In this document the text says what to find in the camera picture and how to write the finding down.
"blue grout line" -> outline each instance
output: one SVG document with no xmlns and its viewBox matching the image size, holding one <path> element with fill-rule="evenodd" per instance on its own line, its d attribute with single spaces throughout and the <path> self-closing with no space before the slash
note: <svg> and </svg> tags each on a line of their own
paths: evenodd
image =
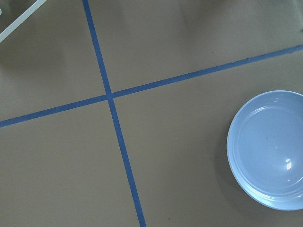
<svg viewBox="0 0 303 227">
<path fill-rule="evenodd" d="M 89 9 L 89 3 L 88 3 L 88 0 L 82 0 L 82 2 L 83 2 L 85 14 L 86 14 L 86 19 L 87 19 L 87 22 L 88 22 L 88 25 L 89 25 L 89 31 L 90 31 L 91 39 L 93 41 L 93 45 L 94 45 L 98 65 L 99 65 L 99 68 L 100 68 L 100 73 L 101 73 L 101 77 L 102 77 L 102 80 L 103 80 L 109 109 L 110 109 L 110 112 L 111 112 L 111 115 L 112 115 L 115 131 L 116 131 L 116 135 L 117 135 L 117 139 L 118 139 L 118 143 L 119 143 L 119 147 L 120 147 L 120 151 L 121 151 L 121 155 L 122 155 L 122 160 L 123 160 L 125 171 L 126 171 L 126 176 L 127 176 L 127 179 L 128 179 L 128 183 L 129 183 L 131 193 L 132 193 L 134 206 L 135 206 L 135 209 L 136 209 L 136 212 L 137 212 L 137 217 L 138 217 L 138 220 L 139 220 L 140 227 L 146 227 L 146 223 L 145 223 L 145 219 L 144 219 L 144 215 L 143 215 L 143 211 L 142 211 L 138 191 L 137 191 L 136 184 L 135 184 L 135 181 L 134 181 L 134 175 L 133 175 L 131 164 L 130 164 L 130 161 L 129 161 L 129 157 L 128 157 L 128 154 L 127 154 L 125 141 L 124 141 L 124 138 L 123 138 L 123 134 L 122 134 L 122 130 L 121 130 L 121 126 L 120 126 L 120 122 L 119 122 L 115 102 L 114 102 L 114 99 L 113 99 L 113 94 L 111 92 L 111 88 L 110 88 L 110 85 L 109 85 L 107 72 L 106 72 L 106 68 L 105 68 L 105 65 L 104 65 L 103 57 L 102 57 L 101 48 L 100 48 L 100 45 L 99 45 L 99 42 L 98 42 L 97 33 L 96 33 L 96 30 L 95 30 L 94 22 L 93 22 L 92 15 L 91 15 L 91 12 L 90 12 L 90 9 Z"/>
<path fill-rule="evenodd" d="M 136 86 L 136 87 L 125 89 L 125 90 L 116 91 L 116 92 L 113 93 L 113 97 L 117 98 L 117 97 L 129 95 L 129 94 L 132 94 L 132 93 L 140 92 L 140 91 L 145 91 L 145 90 L 148 90 L 148 89 L 151 89 L 151 88 L 160 87 L 160 86 L 163 86 L 163 85 L 183 81 L 183 80 L 186 80 L 186 79 L 191 79 L 191 78 L 194 78 L 194 77 L 207 75 L 207 74 L 210 74 L 210 73 L 213 73 L 213 72 L 218 72 L 218 71 L 222 71 L 222 70 L 226 70 L 226 69 L 231 69 L 231 68 L 238 67 L 238 66 L 241 66 L 241 65 L 246 65 L 246 64 L 249 64 L 249 63 L 253 63 L 253 62 L 257 62 L 257 61 L 261 61 L 261 60 L 265 60 L 265 59 L 269 59 L 269 58 L 274 58 L 274 57 L 277 57 L 277 56 L 281 56 L 281 55 L 284 55 L 284 54 L 293 53 L 293 52 L 297 52 L 297 51 L 301 51 L 301 50 L 303 50 L 303 45 L 294 46 L 294 47 L 282 49 L 282 50 L 279 50 L 279 51 L 274 51 L 274 52 L 271 52 L 271 53 L 266 53 L 266 54 L 258 55 L 258 56 L 255 56 L 255 57 L 246 58 L 246 59 L 242 59 L 242 60 L 235 61 L 235 62 L 230 62 L 230 63 L 219 65 L 219 66 L 214 66 L 214 67 L 211 67 L 211 68 L 208 68 L 208 69 L 199 70 L 199 71 L 195 71 L 195 72 L 190 72 L 190 73 L 183 74 L 183 75 L 180 75 L 180 76 L 155 81 L 155 82 L 152 82 L 152 83 L 149 83 L 149 84 L 139 85 L 139 86 Z"/>
<path fill-rule="evenodd" d="M 19 123 L 19 122 L 25 122 L 25 121 L 28 121 L 28 120 L 32 120 L 32 119 L 35 119 L 35 118 L 38 118 L 38 117 L 43 117 L 43 116 L 47 116 L 47 115 L 50 115 L 50 114 L 55 114 L 55 113 L 59 113 L 59 112 L 62 112 L 62 111 L 71 110 L 71 109 L 78 108 L 78 107 L 81 107 L 81 106 L 85 106 L 85 105 L 89 105 L 89 104 L 93 104 L 93 103 L 98 103 L 98 102 L 104 101 L 106 99 L 107 98 L 106 98 L 105 95 L 97 96 L 97 97 L 94 97 L 94 98 L 89 98 L 89 99 L 81 100 L 81 101 L 78 101 L 78 102 L 57 106 L 57 107 L 50 108 L 50 109 L 47 109 L 47 110 L 42 110 L 42 111 L 38 111 L 38 112 L 35 112 L 35 113 L 26 114 L 26 115 L 23 115 L 23 116 L 20 116 L 20 117 L 11 118 L 11 119 L 8 119 L 8 120 L 1 121 L 0 122 L 0 128 L 4 127 L 4 126 L 11 125 L 11 124 L 16 124 L 16 123 Z"/>
</svg>

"bowl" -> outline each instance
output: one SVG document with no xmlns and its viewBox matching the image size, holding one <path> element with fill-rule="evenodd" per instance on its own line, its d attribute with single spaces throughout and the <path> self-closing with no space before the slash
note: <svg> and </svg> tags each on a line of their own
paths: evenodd
<svg viewBox="0 0 303 227">
<path fill-rule="evenodd" d="M 234 177 L 257 202 L 277 210 L 303 208 L 303 95 L 269 91 L 235 115 L 227 137 Z"/>
</svg>

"white strip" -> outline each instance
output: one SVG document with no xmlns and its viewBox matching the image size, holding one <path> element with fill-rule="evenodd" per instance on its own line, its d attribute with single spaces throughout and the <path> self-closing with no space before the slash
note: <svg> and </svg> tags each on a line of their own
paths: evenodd
<svg viewBox="0 0 303 227">
<path fill-rule="evenodd" d="M 14 31 L 19 25 L 22 24 L 30 15 L 32 15 L 43 3 L 47 0 L 37 0 L 31 7 L 29 7 L 24 13 L 22 13 L 13 23 L 11 23 L 1 34 L 0 43 Z"/>
</svg>

